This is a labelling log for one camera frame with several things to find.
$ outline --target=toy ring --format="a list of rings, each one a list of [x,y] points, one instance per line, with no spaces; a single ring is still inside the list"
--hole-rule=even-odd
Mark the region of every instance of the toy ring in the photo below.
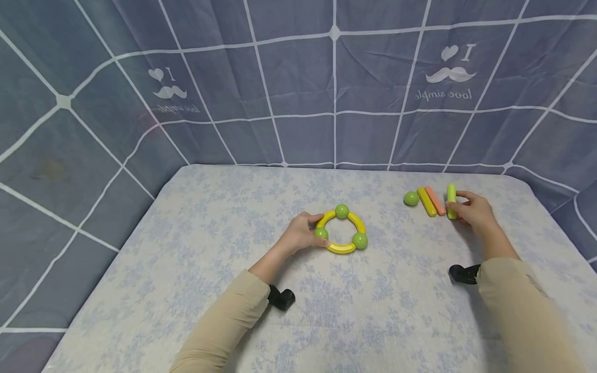
[[[350,210],[348,210],[348,206],[344,204],[337,205],[335,210],[326,212],[324,217],[321,218],[321,220],[319,220],[315,226],[315,231],[313,234],[317,237],[328,239],[328,231],[324,227],[327,222],[334,217],[337,217],[338,219],[348,218],[348,220],[355,225],[356,233],[354,236],[352,236],[352,242],[348,245],[336,245],[332,242],[327,247],[328,250],[335,252],[336,254],[348,254],[353,252],[355,249],[364,249],[367,247],[369,240],[367,239],[367,230],[365,228],[365,224],[363,224],[361,218],[356,216],[354,212],[350,212]]]

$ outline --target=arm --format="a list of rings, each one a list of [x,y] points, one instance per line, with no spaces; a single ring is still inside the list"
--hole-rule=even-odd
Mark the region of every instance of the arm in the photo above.
[[[518,257],[487,200],[470,192],[457,195],[469,201],[448,204],[481,239],[479,293],[498,326],[510,370],[584,372],[557,307]]]
[[[267,307],[269,284],[298,250],[330,243],[315,237],[312,226],[323,214],[301,213],[280,240],[249,271],[241,272],[197,322],[176,356],[171,373],[221,372],[228,356]]]

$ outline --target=black clip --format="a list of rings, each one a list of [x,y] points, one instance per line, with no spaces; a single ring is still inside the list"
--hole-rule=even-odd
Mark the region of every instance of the black clip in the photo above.
[[[292,306],[294,301],[296,300],[293,291],[290,289],[286,289],[281,293],[278,291],[277,287],[273,285],[269,285],[269,289],[270,292],[269,297],[267,297],[267,300],[269,300],[269,303],[272,306],[276,307],[280,311],[286,311],[287,309],[289,309],[290,306]]]
[[[448,272],[454,281],[474,285],[477,283],[476,277],[480,267],[480,264],[476,264],[468,268],[463,268],[461,265],[455,264],[450,267]]]

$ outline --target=backdrop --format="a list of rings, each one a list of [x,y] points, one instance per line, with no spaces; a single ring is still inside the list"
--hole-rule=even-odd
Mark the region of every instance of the backdrop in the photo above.
[[[510,175],[596,268],[595,35],[594,0],[5,1],[0,371],[192,163]]]

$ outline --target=hand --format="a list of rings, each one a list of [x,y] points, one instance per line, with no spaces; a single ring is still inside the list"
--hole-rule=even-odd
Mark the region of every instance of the hand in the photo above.
[[[313,235],[315,223],[317,223],[323,214],[311,215],[308,212],[301,212],[290,221],[288,228],[282,234],[274,248],[278,248],[292,255],[298,250],[308,246],[326,247],[330,245],[328,240]]]
[[[499,227],[496,217],[493,214],[489,202],[472,192],[459,190],[456,192],[458,197],[464,197],[468,201],[460,204],[457,202],[447,202],[447,207],[454,210],[462,220],[469,223],[475,233],[480,235],[483,231],[493,227]]]

